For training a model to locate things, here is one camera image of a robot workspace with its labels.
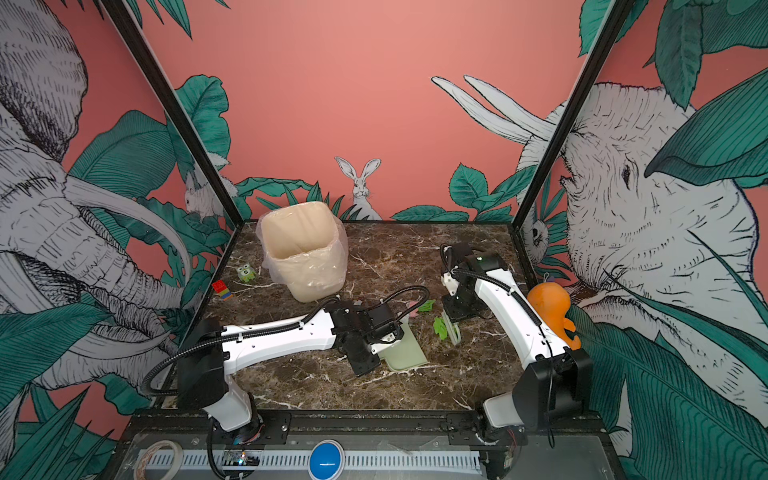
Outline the light green dustpan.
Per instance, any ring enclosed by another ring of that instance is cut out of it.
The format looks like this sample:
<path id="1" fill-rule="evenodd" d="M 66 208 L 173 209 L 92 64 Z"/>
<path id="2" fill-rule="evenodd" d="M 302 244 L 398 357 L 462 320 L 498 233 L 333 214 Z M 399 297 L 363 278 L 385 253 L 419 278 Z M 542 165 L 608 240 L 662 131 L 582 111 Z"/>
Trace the light green dustpan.
<path id="1" fill-rule="evenodd" d="M 406 372 L 428 364 L 407 320 L 401 323 L 402 339 L 379 352 L 380 359 L 394 372 Z"/>

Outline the light green hand brush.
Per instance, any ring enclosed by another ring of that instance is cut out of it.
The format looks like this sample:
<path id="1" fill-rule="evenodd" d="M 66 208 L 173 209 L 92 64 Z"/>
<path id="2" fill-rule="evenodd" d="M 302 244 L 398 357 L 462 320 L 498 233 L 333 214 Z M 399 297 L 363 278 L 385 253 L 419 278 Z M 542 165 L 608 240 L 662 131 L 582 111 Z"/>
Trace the light green hand brush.
<path id="1" fill-rule="evenodd" d="M 445 327 L 448 338 L 453 345 L 458 345 L 461 342 L 461 332 L 455 322 L 453 322 L 448 313 L 443 310 L 441 312 L 441 318 Z"/>

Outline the beige trash bin with liner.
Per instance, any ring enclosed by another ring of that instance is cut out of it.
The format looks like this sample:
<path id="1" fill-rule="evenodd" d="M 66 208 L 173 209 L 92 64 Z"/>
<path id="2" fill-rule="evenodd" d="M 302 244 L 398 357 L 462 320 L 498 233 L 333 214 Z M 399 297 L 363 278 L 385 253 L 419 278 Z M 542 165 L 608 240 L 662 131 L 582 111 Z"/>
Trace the beige trash bin with liner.
<path id="1" fill-rule="evenodd" d="M 263 266 L 293 298 L 308 303 L 340 292 L 348 266 L 342 222 L 322 201 L 299 203 L 263 215 L 256 234 Z"/>

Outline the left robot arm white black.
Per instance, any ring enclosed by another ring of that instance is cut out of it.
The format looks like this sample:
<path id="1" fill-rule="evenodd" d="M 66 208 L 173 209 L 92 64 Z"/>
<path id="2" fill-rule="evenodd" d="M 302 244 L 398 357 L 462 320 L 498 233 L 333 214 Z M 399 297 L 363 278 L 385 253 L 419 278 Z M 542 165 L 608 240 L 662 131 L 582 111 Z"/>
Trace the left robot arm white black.
<path id="1" fill-rule="evenodd" d="M 254 436 L 263 423 L 252 396 L 234 375 L 265 361 L 337 349 L 357 376 L 380 365 L 379 353 L 399 342 L 401 319 L 385 302 L 364 308 L 332 297 L 290 319 L 216 327 L 193 345 L 161 361 L 144 377 L 146 396 L 187 398 L 226 433 Z"/>

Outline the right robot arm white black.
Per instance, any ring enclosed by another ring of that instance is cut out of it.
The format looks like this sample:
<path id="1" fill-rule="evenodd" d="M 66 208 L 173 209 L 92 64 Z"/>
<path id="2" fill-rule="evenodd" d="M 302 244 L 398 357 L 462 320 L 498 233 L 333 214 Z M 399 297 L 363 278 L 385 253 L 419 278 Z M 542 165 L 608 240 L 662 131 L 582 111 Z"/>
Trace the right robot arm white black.
<path id="1" fill-rule="evenodd" d="M 446 328 L 478 317 L 487 309 L 514 346 L 523 374 L 508 393 L 483 403 L 487 423 L 495 428 L 548 428 L 555 421 L 588 410 L 593 361 L 567 344 L 534 310 L 496 253 L 471 245 L 443 244 L 441 282 Z"/>

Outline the green paper scrap upper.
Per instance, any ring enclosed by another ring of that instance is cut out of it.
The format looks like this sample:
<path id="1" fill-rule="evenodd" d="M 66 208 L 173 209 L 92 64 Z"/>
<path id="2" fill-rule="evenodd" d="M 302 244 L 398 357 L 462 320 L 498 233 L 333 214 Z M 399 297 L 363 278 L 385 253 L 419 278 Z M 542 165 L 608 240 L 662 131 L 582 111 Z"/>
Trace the green paper scrap upper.
<path id="1" fill-rule="evenodd" d="M 430 312 L 433 309 L 434 303 L 435 303 L 434 299 L 427 300 L 422 305 L 419 306 L 417 311 L 418 312 Z"/>

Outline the green paper scrap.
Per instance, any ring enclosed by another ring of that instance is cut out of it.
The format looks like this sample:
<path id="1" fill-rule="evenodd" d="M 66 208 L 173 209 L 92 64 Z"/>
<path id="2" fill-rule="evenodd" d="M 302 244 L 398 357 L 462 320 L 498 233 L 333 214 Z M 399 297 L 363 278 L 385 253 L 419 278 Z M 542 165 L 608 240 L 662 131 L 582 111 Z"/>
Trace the green paper scrap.
<path id="1" fill-rule="evenodd" d="M 417 311 L 418 312 L 430 312 L 433 309 L 434 303 L 435 303 L 434 299 L 427 300 L 422 305 L 419 306 Z"/>
<path id="2" fill-rule="evenodd" d="M 440 340 L 448 338 L 448 329 L 441 317 L 436 317 L 433 321 L 433 330 L 439 336 Z"/>

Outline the green paper scrap centre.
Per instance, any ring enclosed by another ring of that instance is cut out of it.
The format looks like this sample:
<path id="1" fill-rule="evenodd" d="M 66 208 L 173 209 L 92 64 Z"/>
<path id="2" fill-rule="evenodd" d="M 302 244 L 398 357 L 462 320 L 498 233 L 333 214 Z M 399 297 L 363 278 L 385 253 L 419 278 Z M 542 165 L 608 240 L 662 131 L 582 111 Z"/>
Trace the green paper scrap centre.
<path id="1" fill-rule="evenodd" d="M 433 321 L 433 330 L 439 336 L 440 340 L 448 338 L 448 329 L 441 317 L 436 317 Z"/>

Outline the orange plush toy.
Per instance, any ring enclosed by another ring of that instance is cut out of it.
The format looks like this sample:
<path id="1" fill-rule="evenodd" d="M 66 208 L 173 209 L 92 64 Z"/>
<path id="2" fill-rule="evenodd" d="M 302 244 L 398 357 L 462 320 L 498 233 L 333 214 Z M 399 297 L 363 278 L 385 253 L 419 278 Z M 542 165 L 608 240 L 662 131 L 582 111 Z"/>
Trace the orange plush toy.
<path id="1" fill-rule="evenodd" d="M 540 283 L 529 291 L 527 300 L 547 326 L 572 350 L 582 347 L 574 322 L 566 317 L 571 307 L 571 298 L 561 285 L 555 282 Z"/>

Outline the small green frog toy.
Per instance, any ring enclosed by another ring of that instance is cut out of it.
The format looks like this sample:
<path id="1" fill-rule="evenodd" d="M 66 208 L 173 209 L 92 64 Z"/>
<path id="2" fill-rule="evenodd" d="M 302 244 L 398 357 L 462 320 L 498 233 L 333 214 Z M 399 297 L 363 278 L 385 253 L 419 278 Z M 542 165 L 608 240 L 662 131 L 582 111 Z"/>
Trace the small green frog toy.
<path id="1" fill-rule="evenodd" d="M 243 283 L 249 283 L 256 278 L 256 272 L 250 264 L 244 264 L 237 268 L 238 278 Z"/>

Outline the red blue toy block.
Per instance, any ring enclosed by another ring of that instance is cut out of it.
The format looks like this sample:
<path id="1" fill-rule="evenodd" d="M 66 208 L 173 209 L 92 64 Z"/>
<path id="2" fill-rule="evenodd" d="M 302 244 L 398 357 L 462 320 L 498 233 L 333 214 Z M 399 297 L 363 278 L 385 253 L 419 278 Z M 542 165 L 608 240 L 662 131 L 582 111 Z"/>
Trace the red blue toy block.
<path id="1" fill-rule="evenodd" d="M 214 293 L 221 299 L 228 299 L 232 296 L 232 292 L 222 280 L 213 282 L 211 287 Z"/>

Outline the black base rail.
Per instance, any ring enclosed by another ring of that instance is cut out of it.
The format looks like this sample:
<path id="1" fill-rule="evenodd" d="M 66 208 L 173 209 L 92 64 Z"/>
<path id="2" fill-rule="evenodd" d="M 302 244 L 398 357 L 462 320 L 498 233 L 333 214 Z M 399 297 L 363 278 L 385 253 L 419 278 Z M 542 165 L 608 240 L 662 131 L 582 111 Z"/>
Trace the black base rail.
<path id="1" fill-rule="evenodd" d="M 216 445 L 251 447 L 286 445 L 300 435 L 405 435 L 446 436 L 452 445 L 491 448 L 499 445 L 525 445 L 536 437 L 553 435 L 558 444 L 584 436 L 609 447 L 611 440 L 599 415 L 588 412 L 561 418 L 540 430 L 523 426 L 499 427 L 475 410 L 269 410 L 258 412 L 261 427 L 246 429 L 252 436 L 242 440 L 237 433 L 210 428 L 204 413 L 192 410 L 150 409 L 133 417 L 118 443 L 120 449 L 149 441 L 182 437 L 197 438 L 204 444 L 209 433 Z"/>

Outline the right black frame post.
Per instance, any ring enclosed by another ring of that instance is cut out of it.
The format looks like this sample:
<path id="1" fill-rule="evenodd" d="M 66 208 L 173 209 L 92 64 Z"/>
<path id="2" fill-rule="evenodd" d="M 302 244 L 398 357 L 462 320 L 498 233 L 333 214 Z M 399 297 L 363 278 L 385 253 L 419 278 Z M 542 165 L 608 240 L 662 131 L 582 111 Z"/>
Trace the right black frame post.
<path id="1" fill-rule="evenodd" d="M 519 231 L 533 207 L 534 201 L 541 190 L 548 173 L 555 161 L 560 156 L 565 141 L 574 126 L 581 109 L 589 96 L 622 26 L 628 18 L 634 1 L 612 1 L 608 13 L 601 25 L 599 34 L 593 43 L 582 72 L 568 99 L 559 122 L 556 125 L 552 138 L 547 143 L 547 148 L 540 161 L 532 182 L 526 192 L 524 200 L 512 222 L 513 231 Z"/>

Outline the black frame post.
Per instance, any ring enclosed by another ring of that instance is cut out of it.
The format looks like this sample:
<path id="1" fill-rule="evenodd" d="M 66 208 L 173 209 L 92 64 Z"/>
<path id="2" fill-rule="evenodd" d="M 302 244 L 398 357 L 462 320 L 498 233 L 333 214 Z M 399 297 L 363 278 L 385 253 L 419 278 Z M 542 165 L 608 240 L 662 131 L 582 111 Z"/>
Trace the black frame post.
<path id="1" fill-rule="evenodd" d="M 101 1 L 101 4 L 161 102 L 166 114 L 170 117 L 182 143 L 190 151 L 196 165 L 201 169 L 225 212 L 232 220 L 235 229 L 242 228 L 245 220 L 240 215 L 231 195 L 227 192 L 190 117 L 182 107 L 167 75 L 146 42 L 143 33 L 129 11 L 127 3 L 125 1 Z"/>
<path id="2" fill-rule="evenodd" d="M 601 25 L 599 34 L 593 43 L 582 72 L 568 99 L 559 122 L 556 125 L 552 138 L 547 143 L 547 148 L 540 161 L 532 182 L 526 192 L 524 200 L 512 222 L 513 231 L 519 231 L 533 207 L 534 201 L 541 190 L 548 173 L 555 161 L 560 156 L 565 141 L 574 126 L 581 109 L 589 96 L 622 26 L 628 18 L 634 1 L 612 1 L 608 13 Z"/>

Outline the left black frame post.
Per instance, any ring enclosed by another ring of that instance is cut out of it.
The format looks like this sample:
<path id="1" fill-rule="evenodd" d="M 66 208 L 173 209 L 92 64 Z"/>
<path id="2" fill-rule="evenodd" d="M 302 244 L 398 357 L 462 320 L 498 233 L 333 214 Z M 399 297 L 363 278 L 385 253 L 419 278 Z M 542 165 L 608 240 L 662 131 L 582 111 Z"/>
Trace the left black frame post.
<path id="1" fill-rule="evenodd" d="M 182 107 L 167 75 L 146 42 L 143 33 L 129 11 L 127 3 L 125 1 L 101 1 L 101 4 L 161 102 L 166 114 L 170 117 L 182 143 L 190 151 L 196 165 L 201 169 L 225 212 L 232 220 L 235 229 L 242 228 L 245 220 L 240 215 L 231 195 L 227 192 L 190 117 Z"/>

